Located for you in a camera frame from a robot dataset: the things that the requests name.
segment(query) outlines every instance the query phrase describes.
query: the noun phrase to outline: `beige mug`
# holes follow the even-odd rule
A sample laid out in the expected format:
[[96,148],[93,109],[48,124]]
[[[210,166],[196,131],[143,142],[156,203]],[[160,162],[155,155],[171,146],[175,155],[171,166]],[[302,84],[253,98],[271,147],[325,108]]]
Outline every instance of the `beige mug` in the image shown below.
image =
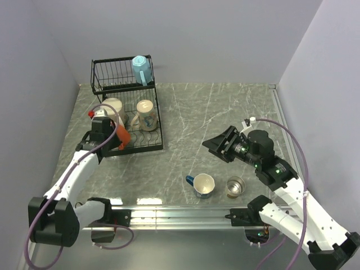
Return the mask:
[[[104,100],[102,102],[102,104],[108,104],[111,107],[113,107],[116,112],[119,115],[119,124],[122,125],[123,127],[125,127],[126,122],[128,121],[128,115],[125,113],[125,109],[123,106],[123,103],[121,102],[121,100],[115,98],[115,97],[110,97],[107,98],[106,100]],[[107,106],[101,106],[101,109],[104,109],[107,112],[107,116],[112,119],[114,122],[116,122],[116,117],[115,117],[115,113],[112,109],[110,109]]]
[[158,127],[154,104],[150,100],[142,100],[136,105],[137,113],[130,123],[132,128],[141,128],[144,131],[153,131]]

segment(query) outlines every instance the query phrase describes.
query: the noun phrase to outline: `blue and white cup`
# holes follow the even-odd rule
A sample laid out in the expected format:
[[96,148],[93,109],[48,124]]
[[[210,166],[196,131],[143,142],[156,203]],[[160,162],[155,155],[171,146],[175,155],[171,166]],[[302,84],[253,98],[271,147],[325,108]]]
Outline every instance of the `blue and white cup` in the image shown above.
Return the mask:
[[200,199],[209,198],[215,189],[214,178],[206,173],[200,173],[196,177],[188,175],[186,182],[193,187],[195,196]]
[[144,131],[153,131],[158,127],[154,104],[150,100],[142,100],[136,105],[136,115],[131,120],[131,128],[141,128]]

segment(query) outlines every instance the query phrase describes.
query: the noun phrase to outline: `white robotic arm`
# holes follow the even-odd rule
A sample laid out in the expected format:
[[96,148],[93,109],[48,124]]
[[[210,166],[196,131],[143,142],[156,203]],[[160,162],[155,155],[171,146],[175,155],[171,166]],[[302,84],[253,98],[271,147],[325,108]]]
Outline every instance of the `white robotic arm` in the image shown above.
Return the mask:
[[[36,220],[31,232],[31,241],[58,246],[72,246],[79,231],[94,221],[110,222],[111,204],[109,199],[90,198],[83,206],[74,209],[75,200],[87,179],[97,168],[102,158],[121,143],[114,134],[115,124],[101,109],[92,119],[92,129],[77,145],[74,157],[57,183],[43,197],[34,197],[29,203],[29,226]],[[36,219],[43,205],[57,194],[46,211]]]
[[360,235],[348,232],[334,221],[315,198],[306,191],[303,181],[290,164],[275,155],[274,143],[264,130],[253,130],[254,118],[243,122],[239,132],[230,126],[225,132],[202,143],[209,152],[229,163],[235,158],[253,166],[261,182],[283,199],[301,221],[282,211],[261,195],[248,204],[246,213],[227,215],[234,226],[269,224],[299,244],[304,221],[304,196],[307,206],[306,234],[302,249],[316,270],[338,270],[359,249]]
[[[303,181],[300,178],[293,178],[286,185],[286,188],[278,188],[274,193],[282,198],[303,221]],[[309,241],[316,241],[321,250],[334,250],[333,245],[345,242],[346,234],[349,232],[334,221],[309,192],[305,196],[307,196],[308,221],[303,250],[307,254],[310,253],[307,244]],[[264,223],[274,226],[295,243],[299,243],[303,228],[301,222],[280,211],[274,203],[267,204],[259,214]]]

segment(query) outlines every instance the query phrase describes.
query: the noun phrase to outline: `cup handle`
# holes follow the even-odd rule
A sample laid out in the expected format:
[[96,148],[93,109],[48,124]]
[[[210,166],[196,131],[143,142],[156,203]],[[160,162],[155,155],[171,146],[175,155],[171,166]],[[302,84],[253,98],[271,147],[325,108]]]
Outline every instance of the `cup handle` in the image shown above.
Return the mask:
[[194,186],[194,178],[190,175],[186,176],[186,182],[189,183],[192,187]]
[[143,86],[147,86],[147,82],[146,82],[146,79],[145,79],[144,71],[140,71],[140,77],[141,77],[142,85],[143,85]]
[[135,125],[135,122],[138,118],[139,118],[139,113],[137,112],[135,117],[133,118],[133,120],[131,120],[131,123],[130,123],[131,128],[138,128],[140,126],[140,124]]

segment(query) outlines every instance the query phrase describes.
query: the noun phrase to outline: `gray marble countertop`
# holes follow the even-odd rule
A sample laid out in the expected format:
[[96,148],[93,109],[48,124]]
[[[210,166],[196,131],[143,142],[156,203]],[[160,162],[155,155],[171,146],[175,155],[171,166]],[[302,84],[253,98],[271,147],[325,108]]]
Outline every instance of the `gray marble countertop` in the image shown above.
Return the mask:
[[[164,137],[164,150],[108,157],[97,167],[78,196],[106,197],[124,205],[239,205],[245,206],[258,195],[270,195],[255,176],[254,168],[235,160],[226,164],[201,145],[230,125],[241,129],[250,116],[277,120],[271,90],[267,84],[173,83],[156,85]],[[82,85],[67,130],[54,175],[54,184],[70,163],[76,145],[91,127],[88,110],[98,103],[90,85]],[[289,161],[280,128],[269,123],[264,129],[275,142],[276,154]],[[211,198],[200,200],[185,181],[186,175],[207,173],[215,179]],[[242,177],[246,190],[236,199],[226,196],[231,176]]]

